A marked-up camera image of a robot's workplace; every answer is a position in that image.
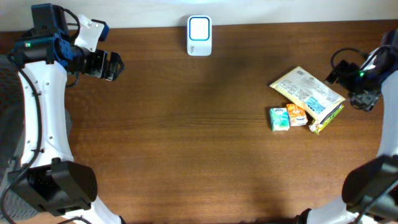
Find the large cream wet-wipes packet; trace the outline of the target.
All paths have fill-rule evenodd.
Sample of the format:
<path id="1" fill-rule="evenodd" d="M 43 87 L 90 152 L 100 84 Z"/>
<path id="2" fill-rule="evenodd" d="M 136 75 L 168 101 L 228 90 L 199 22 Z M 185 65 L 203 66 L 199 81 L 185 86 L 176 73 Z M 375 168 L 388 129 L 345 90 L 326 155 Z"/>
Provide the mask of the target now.
<path id="1" fill-rule="evenodd" d="M 323 82 L 296 67 L 270 85 L 292 103 L 304 109 L 317 123 L 325 120 L 339 107 L 345 98 Z"/>

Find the green yellow snack packet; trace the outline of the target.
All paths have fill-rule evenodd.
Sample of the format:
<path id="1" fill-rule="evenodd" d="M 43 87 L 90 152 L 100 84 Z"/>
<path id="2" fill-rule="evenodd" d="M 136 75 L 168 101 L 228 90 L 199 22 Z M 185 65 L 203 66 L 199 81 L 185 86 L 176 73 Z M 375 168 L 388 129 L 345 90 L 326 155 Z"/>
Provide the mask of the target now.
<path id="1" fill-rule="evenodd" d="M 315 134 L 320 134 L 320 132 L 325 129 L 343 110 L 345 106 L 340 104 L 336 107 L 324 120 L 318 122 L 313 120 L 313 122 L 308 126 L 311 132 Z"/>

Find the orange tissue pack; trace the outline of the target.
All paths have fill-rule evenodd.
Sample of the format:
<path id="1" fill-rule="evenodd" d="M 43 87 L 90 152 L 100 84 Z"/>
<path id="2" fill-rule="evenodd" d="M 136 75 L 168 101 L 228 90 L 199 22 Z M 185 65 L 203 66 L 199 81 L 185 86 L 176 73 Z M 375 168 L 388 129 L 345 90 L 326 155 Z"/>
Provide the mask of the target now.
<path id="1" fill-rule="evenodd" d="M 286 108 L 291 126 L 304 126 L 308 123 L 306 112 L 301 107 L 296 104 L 287 104 Z"/>

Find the teal tissue pack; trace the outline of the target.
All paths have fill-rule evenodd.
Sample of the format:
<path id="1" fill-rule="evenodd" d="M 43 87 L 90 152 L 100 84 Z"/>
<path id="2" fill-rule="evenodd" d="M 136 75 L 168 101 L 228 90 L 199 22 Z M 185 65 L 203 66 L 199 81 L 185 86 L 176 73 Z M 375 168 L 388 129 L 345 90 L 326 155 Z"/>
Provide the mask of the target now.
<path id="1" fill-rule="evenodd" d="M 290 129 L 289 114 L 286 108 L 271 108 L 269 113 L 272 131 L 288 131 Z"/>

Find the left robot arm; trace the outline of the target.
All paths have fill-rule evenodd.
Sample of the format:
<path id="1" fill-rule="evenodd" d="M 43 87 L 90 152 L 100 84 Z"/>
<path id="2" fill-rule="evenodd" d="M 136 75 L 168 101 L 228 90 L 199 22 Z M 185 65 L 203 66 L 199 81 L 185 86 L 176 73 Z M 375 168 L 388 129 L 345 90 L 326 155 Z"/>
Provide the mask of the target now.
<path id="1" fill-rule="evenodd" d="M 75 162 L 65 109 L 69 75 L 114 81 L 124 70 L 118 53 L 97 48 L 109 26 L 77 15 L 71 34 L 68 9 L 47 3 L 31 10 L 33 28 L 7 55 L 22 84 L 24 137 L 22 150 L 14 154 L 16 167 L 8 167 L 2 178 L 1 219 L 16 223 L 47 212 L 65 223 L 123 224 L 99 198 L 93 169 Z"/>

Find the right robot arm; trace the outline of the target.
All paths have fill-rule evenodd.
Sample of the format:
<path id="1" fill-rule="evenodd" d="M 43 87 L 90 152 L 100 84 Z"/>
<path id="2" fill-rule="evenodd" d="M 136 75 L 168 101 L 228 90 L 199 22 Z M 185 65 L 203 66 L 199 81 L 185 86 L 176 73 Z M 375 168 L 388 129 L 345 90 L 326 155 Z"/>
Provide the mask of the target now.
<path id="1" fill-rule="evenodd" d="M 388 223 L 397 221 L 397 31 L 383 35 L 362 66 L 342 60 L 332 65 L 327 84 L 348 91 L 350 105 L 371 111 L 380 97 L 384 102 L 381 143 L 375 159 L 352 170 L 341 196 L 320 208 L 308 208 L 293 222 Z"/>

